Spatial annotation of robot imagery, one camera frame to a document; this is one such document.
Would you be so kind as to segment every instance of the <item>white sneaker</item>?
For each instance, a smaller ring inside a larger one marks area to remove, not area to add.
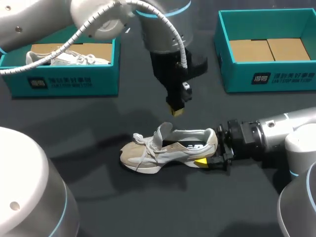
[[[26,64],[28,65],[33,62],[36,62],[39,59],[42,59],[48,55],[50,55],[50,53],[40,54],[40,53],[34,53],[32,51],[29,51],[26,54]],[[58,57],[52,59],[49,65],[62,66],[62,65],[101,65],[101,64],[111,64],[111,63],[108,60],[105,60],[102,58],[96,58],[94,57],[93,54],[88,54],[86,56],[86,55],[82,55],[71,50],[67,50],[66,52],[62,53]]]
[[[135,141],[121,149],[120,161],[137,172],[154,174],[174,160],[201,168],[195,160],[215,154],[217,137],[213,129],[171,130],[172,124],[164,122],[152,137],[134,133]]]

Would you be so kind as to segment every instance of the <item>shoe heel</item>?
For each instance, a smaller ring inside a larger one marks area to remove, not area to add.
[[[206,157],[184,161],[182,163],[192,168],[208,168],[208,165],[206,163]]]

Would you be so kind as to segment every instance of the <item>cardboard box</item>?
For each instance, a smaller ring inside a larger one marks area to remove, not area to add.
[[[62,46],[75,32],[74,26],[61,30],[38,43],[12,51],[0,59],[0,70],[25,65],[26,53],[50,53]],[[4,76],[12,97],[109,96],[119,91],[120,39],[95,41],[82,36],[70,47],[77,53],[93,54],[106,65],[39,66],[20,74]]]
[[[219,11],[214,44],[227,92],[316,90],[314,9]]]

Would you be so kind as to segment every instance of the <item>black table surface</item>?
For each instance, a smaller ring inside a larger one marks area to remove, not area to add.
[[[315,106],[315,93],[226,94],[212,36],[220,9],[313,7],[315,0],[196,0],[192,48],[208,56],[207,74],[190,81],[193,100],[169,113],[137,19],[123,34],[118,98],[12,100],[0,80],[0,125],[36,140],[79,206],[79,237],[281,237],[277,199],[288,182],[283,156],[235,161],[222,171],[169,165],[158,174],[123,169],[119,150],[134,132],[152,135],[164,121],[205,129]]]

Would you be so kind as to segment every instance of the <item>shoe sole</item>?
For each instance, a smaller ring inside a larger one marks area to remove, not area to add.
[[[200,164],[197,165],[195,163],[196,160],[199,160],[199,159],[195,159],[195,160],[189,160],[189,161],[180,161],[181,163],[189,166],[189,167],[192,167],[192,168],[207,168],[207,165],[206,166],[201,166]],[[165,165],[165,164],[162,164],[161,166],[155,166],[155,167],[149,167],[149,168],[138,168],[136,169],[136,167],[134,166],[130,166],[130,165],[127,165],[127,164],[124,164],[122,163],[125,167],[131,169],[131,170],[134,170],[138,173],[143,173],[143,174],[156,174],[158,173],[158,171]]]

